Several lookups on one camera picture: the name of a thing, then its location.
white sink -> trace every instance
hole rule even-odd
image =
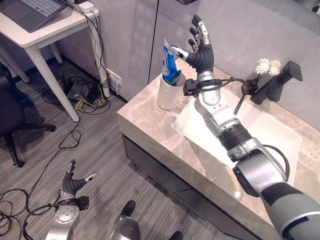
[[[239,98],[225,89],[221,89],[220,92],[221,98],[224,98],[226,104],[233,111],[239,102]],[[302,140],[301,137],[288,126],[275,120],[271,115],[258,110],[246,102],[242,103],[236,116],[252,137],[257,138],[264,145],[272,145],[282,151],[290,164],[288,183],[293,186]],[[235,166],[236,163],[230,160],[225,148],[207,128],[200,113],[196,111],[195,98],[190,100],[171,126],[225,165],[230,168]],[[282,157],[270,148],[267,148],[267,150],[278,160],[283,169],[285,169],[285,163]]]

gray cabinet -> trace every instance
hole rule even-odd
[[[223,233],[243,240],[261,239],[233,219],[232,216],[226,214],[197,190],[193,189],[187,182],[175,175],[174,172],[125,135],[123,135],[123,144],[127,157],[133,161],[134,164],[142,168],[148,175]]]

toothpaste tube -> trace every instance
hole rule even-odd
[[[163,80],[170,84],[173,78],[178,74],[175,56],[169,53],[169,44],[166,39],[164,39],[164,48],[163,48],[163,61],[162,61],[162,77]],[[177,82],[174,81],[172,86],[177,86]]]

black office chair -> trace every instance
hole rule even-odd
[[[46,129],[50,132],[56,130],[56,126],[52,124],[24,123],[23,105],[30,105],[30,103],[27,100],[27,95],[18,90],[16,85],[12,83],[12,77],[8,68],[0,62],[0,137],[4,138],[13,164],[20,168],[25,162],[18,159],[11,133],[15,130],[27,129]]]

artificial flower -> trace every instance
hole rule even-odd
[[[266,58],[260,58],[258,61],[258,66],[255,68],[257,74],[265,74],[270,70],[270,61]]]
[[[279,75],[280,68],[281,68],[281,63],[278,60],[271,60],[269,74],[271,76]]]

